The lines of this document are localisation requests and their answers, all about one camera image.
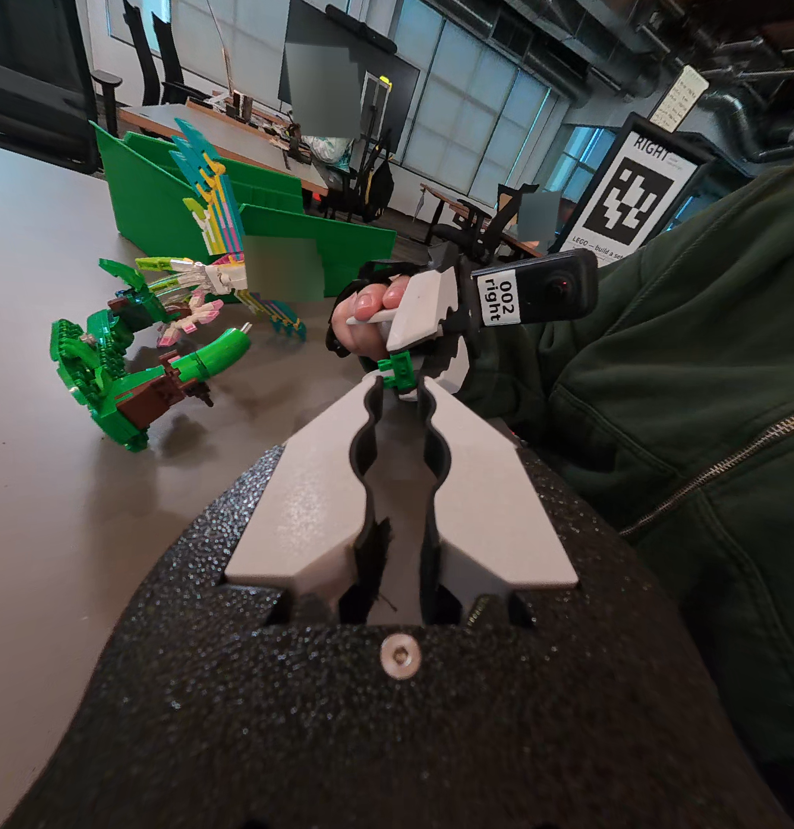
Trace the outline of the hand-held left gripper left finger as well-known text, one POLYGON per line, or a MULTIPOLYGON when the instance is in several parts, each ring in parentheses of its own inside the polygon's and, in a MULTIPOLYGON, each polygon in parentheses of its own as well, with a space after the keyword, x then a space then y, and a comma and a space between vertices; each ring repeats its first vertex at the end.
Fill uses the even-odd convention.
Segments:
POLYGON ((364 476, 377 457, 384 379, 366 375, 284 445, 226 566, 234 585, 315 595, 341 623, 365 623, 391 542, 364 476))

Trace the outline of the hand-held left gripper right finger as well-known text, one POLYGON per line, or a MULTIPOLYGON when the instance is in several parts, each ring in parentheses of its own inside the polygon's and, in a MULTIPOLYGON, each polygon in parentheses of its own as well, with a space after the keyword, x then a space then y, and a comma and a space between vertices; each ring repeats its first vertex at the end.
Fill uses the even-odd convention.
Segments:
POLYGON ((419 413, 435 476, 421 549, 423 622, 458 624, 485 595, 576 587, 514 443, 431 378, 419 387, 419 413))

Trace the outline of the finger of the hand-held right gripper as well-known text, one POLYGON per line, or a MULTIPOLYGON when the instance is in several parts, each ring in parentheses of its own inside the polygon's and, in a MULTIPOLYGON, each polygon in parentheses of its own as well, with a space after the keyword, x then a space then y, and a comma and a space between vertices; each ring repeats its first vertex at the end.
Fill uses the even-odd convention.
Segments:
POLYGON ((470 370, 470 358, 462 334, 438 332, 409 347, 417 385, 409 397, 417 397, 422 378, 430 377, 448 393, 455 395, 463 387, 470 370))
POLYGON ((467 328, 468 304, 462 296, 457 267, 432 269, 410 277, 385 347, 389 353, 409 351, 441 331, 443 336, 455 338, 459 351, 466 351, 467 328))

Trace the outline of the small green lego piece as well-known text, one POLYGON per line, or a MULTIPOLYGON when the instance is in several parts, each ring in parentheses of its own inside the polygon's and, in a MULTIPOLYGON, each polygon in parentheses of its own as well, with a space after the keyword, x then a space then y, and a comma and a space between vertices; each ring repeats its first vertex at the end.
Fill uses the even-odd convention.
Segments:
POLYGON ((392 353, 388 358, 379 360, 377 370, 386 389, 394 389, 402 395, 417 387, 413 358, 408 350, 392 353))

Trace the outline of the person's right forearm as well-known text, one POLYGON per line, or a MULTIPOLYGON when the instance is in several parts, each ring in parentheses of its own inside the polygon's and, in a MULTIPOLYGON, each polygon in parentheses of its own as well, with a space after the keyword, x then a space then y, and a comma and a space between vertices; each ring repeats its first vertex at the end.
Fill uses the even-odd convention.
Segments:
POLYGON ((486 418, 532 417, 573 358, 606 337, 650 324, 605 364, 683 358, 721 325, 773 336, 794 312, 794 164, 763 173, 617 264, 599 271, 599 300, 579 320, 485 330, 457 398, 486 418))

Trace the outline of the colourful lego bird model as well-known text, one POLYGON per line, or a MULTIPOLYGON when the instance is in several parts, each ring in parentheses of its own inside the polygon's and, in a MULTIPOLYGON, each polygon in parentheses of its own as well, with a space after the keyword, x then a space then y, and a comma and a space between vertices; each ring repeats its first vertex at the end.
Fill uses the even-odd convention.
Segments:
POLYGON ((266 314, 276 332, 285 332, 288 337, 296 335, 305 341, 307 328, 288 305, 263 299, 249 290, 244 226, 226 166, 198 129, 184 119, 177 119, 176 123, 183 136, 173 139, 177 150, 170 154, 196 192, 196 196, 184 198, 183 203, 214 260, 211 264, 202 264, 189 258, 136 259, 141 270, 167 273, 165 278, 148 286, 165 311, 173 315, 173 321, 162 329, 158 346, 171 346, 181 333, 195 332, 199 325, 211 322, 227 297, 239 301, 256 316, 266 314))

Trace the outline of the green lego plant model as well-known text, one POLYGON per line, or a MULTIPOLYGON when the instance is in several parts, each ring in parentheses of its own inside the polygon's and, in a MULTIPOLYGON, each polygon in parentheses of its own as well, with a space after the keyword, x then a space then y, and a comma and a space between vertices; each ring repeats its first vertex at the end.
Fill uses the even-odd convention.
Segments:
POLYGON ((168 276, 149 284, 139 269, 99 259, 101 269, 120 278, 126 289, 89 316, 85 327, 59 319, 50 329, 50 358, 71 396, 107 436, 131 452, 146 449, 149 426, 184 399, 213 406, 208 381, 246 354, 251 327, 231 327, 185 356, 175 349, 180 337, 219 315, 225 296, 247 288, 243 254, 226 254, 213 264, 168 257, 137 259, 136 264, 168 276), (134 335, 156 324, 161 325, 157 346, 167 351, 155 367, 127 370, 134 335))

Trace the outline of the person's right hand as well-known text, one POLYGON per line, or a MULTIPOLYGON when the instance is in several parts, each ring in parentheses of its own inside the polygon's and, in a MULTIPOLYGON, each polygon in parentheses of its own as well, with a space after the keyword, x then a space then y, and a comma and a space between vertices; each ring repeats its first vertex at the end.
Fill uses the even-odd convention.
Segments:
POLYGON ((382 310, 397 308, 409 281, 409 275, 398 275, 387 285, 367 285, 343 299, 331 314, 331 328, 337 342, 351 355, 373 363, 388 358, 381 329, 377 323, 368 321, 382 310))

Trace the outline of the black office chair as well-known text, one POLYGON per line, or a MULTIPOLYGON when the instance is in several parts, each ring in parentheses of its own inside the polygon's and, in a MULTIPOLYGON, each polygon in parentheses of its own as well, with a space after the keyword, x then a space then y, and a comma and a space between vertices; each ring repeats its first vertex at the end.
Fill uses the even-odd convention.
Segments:
POLYGON ((161 81, 143 24, 143 13, 138 6, 123 1, 123 20, 129 28, 143 77, 143 105, 160 103, 161 81))
POLYGON ((94 84, 117 137, 122 79, 92 70, 76 1, 0 1, 0 148, 94 174, 102 170, 94 84))
POLYGON ((196 103, 206 100, 207 94, 184 82, 183 69, 178 58, 172 24, 152 13, 153 27, 164 66, 161 104, 185 104, 188 99, 196 103))
MULTIPOLYGON (((525 184, 518 190, 499 185, 500 201, 494 216, 476 204, 459 198, 457 200, 464 200, 469 205, 466 221, 461 226, 434 225, 433 237, 455 244, 473 264, 492 264, 502 244, 501 234, 504 228, 516 221, 523 196, 538 190, 538 184, 525 184)), ((430 244, 426 244, 425 240, 426 236, 423 244, 430 246, 433 238, 430 244)))
POLYGON ((344 212, 347 222, 353 215, 358 215, 365 224, 379 219, 394 191, 389 164, 391 144, 392 129, 388 129, 371 150, 361 171, 327 167, 328 193, 320 199, 319 212, 331 219, 336 218, 338 211, 344 212))

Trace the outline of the green plastic bin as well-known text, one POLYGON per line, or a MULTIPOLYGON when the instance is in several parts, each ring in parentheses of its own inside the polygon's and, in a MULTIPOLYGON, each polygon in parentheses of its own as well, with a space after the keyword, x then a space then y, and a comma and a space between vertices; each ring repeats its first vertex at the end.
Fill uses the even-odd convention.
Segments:
POLYGON ((248 290, 287 304, 338 296, 370 260, 389 259, 396 233, 314 215, 245 204, 248 290))
MULTIPOLYGON (((116 139, 91 123, 110 189, 118 232, 148 256, 212 262, 185 198, 203 204, 170 152, 173 142, 128 132, 116 139)), ((288 174, 224 158, 237 206, 304 213, 301 181, 288 174)))

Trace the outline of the black framed marker sign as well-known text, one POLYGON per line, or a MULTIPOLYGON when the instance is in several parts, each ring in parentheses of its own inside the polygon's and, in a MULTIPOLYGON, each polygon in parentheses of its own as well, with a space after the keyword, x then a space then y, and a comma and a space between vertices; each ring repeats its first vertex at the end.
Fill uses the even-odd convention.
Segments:
POLYGON ((605 267, 661 233, 714 160, 692 137, 628 115, 549 253, 587 250, 605 267))

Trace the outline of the white paper sheet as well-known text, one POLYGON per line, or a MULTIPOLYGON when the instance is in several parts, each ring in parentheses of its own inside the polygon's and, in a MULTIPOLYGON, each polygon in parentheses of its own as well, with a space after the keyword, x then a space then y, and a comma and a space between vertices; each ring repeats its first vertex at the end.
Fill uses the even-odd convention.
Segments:
POLYGON ((667 132, 677 131, 708 88, 709 81, 696 69, 690 65, 683 66, 648 116, 648 121, 667 132))

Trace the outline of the dark green zip jacket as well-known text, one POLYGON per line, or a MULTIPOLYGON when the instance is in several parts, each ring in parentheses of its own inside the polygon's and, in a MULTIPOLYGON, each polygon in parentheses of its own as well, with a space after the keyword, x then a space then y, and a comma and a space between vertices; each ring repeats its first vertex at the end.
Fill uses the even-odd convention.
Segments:
POLYGON ((755 761, 794 765, 794 360, 568 364, 513 428, 677 603, 755 761))

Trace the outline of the long wooden table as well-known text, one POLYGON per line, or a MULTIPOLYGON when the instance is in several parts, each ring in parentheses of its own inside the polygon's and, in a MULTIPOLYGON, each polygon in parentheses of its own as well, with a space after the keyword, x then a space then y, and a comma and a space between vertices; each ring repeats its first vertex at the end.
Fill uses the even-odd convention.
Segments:
POLYGON ((199 130, 223 158, 279 171, 298 178, 302 188, 309 192, 328 195, 325 181, 315 167, 286 161, 283 151, 266 133, 192 102, 125 107, 119 110, 118 118, 129 129, 134 127, 167 137, 181 132, 177 120, 182 119, 199 130))

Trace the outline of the black video bar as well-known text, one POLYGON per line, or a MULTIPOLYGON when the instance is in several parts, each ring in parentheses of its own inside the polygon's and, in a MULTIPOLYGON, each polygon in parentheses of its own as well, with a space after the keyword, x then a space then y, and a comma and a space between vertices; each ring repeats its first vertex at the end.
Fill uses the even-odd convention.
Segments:
POLYGON ((324 13, 326 14, 328 20, 334 22, 338 26, 341 26, 358 39, 372 44, 389 55, 395 55, 397 53, 398 47, 392 40, 375 31, 364 22, 361 22, 349 14, 341 11, 338 7, 328 4, 325 7, 324 13))

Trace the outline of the black wall screen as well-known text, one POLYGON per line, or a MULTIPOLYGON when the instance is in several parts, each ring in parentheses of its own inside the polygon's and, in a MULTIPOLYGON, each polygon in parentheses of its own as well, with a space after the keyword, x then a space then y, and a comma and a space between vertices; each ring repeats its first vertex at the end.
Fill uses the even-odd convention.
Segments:
POLYGON ((303 133, 328 135, 350 126, 350 94, 357 93, 360 122, 341 137, 381 139, 392 129, 396 152, 419 79, 419 70, 328 20, 307 2, 288 8, 278 98, 290 104, 303 133))

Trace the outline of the grey ceiling duct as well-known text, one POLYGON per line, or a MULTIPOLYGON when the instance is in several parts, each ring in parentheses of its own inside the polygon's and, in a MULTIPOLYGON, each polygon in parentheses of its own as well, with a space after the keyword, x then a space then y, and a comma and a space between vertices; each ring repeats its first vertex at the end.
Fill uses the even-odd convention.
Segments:
POLYGON ((794 109, 788 119, 770 119, 744 96, 725 89, 705 92, 697 106, 716 114, 742 160, 765 164, 794 158, 794 109))

